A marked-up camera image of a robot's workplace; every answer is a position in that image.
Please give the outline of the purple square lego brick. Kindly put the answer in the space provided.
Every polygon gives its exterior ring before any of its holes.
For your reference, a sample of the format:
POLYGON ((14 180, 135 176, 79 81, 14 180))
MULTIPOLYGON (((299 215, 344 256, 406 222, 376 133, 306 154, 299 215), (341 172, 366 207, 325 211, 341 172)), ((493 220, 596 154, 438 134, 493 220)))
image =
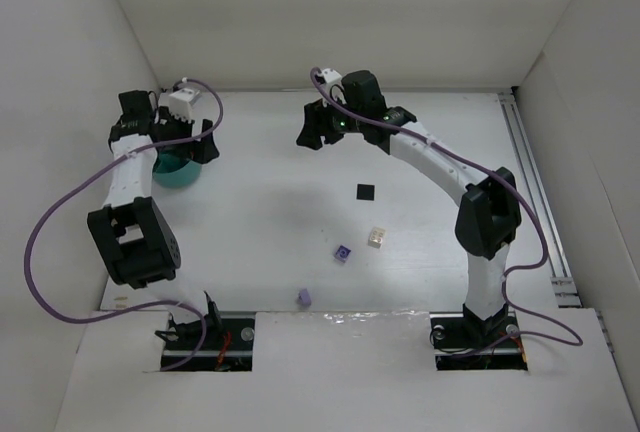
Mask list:
POLYGON ((351 254, 351 250, 344 246, 339 245, 336 251, 334 252, 334 259, 340 263, 345 263, 351 254))

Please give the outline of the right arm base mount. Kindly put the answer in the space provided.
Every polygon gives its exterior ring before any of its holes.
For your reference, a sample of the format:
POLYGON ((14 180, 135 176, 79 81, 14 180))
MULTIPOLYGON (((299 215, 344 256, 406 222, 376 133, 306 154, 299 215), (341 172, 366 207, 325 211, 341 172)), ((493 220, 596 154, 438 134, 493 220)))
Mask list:
POLYGON ((499 371, 528 369, 519 337, 508 337, 518 330, 514 312, 488 336, 475 336, 461 312, 429 315, 429 341, 434 349, 436 369, 445 371, 499 371))

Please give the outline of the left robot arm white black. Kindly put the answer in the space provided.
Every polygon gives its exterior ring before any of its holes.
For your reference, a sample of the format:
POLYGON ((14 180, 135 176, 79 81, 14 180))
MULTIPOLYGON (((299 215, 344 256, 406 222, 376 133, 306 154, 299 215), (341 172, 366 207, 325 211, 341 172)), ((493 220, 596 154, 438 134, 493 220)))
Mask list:
POLYGON ((182 189, 218 158, 213 121, 196 121, 200 98, 193 88, 175 89, 157 101, 141 90, 119 96, 122 113, 111 127, 109 148, 117 165, 102 207, 87 225, 111 280, 133 289, 150 288, 172 317, 160 338, 213 337, 223 325, 217 305, 179 276, 177 238, 151 196, 152 186, 182 189))

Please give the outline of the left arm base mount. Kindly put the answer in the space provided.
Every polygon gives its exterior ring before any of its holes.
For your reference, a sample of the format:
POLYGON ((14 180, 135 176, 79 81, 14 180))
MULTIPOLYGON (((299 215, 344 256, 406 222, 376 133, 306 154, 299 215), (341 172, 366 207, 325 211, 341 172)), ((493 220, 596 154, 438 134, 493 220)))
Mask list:
POLYGON ((209 331, 204 344, 188 362, 177 366, 195 348, 200 333, 178 338, 167 330, 156 331, 163 342, 160 367, 169 372, 250 372, 253 367, 255 314, 223 314, 222 332, 209 331))

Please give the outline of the small lavender lego piece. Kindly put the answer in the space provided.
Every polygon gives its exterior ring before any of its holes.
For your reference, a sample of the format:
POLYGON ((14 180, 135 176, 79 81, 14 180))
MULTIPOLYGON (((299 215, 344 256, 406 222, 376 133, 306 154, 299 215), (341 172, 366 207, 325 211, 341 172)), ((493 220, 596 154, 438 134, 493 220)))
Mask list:
POLYGON ((312 299, 309 291, 306 288, 298 291, 297 302, 301 307, 307 308, 312 304, 312 299))

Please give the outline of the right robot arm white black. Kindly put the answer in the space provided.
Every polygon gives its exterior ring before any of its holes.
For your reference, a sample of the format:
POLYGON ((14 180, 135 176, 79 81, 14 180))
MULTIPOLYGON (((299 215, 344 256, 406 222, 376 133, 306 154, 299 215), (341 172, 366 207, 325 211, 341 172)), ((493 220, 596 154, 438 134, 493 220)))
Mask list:
POLYGON ((313 68, 310 78, 321 97, 305 106, 297 145, 319 150, 356 133, 439 186, 458 208, 454 233, 467 254, 462 325, 475 343, 496 335, 508 313, 502 276, 522 222, 512 194, 514 175, 504 167, 482 172, 442 152, 439 140, 413 113, 386 103, 368 70, 341 75, 313 68))

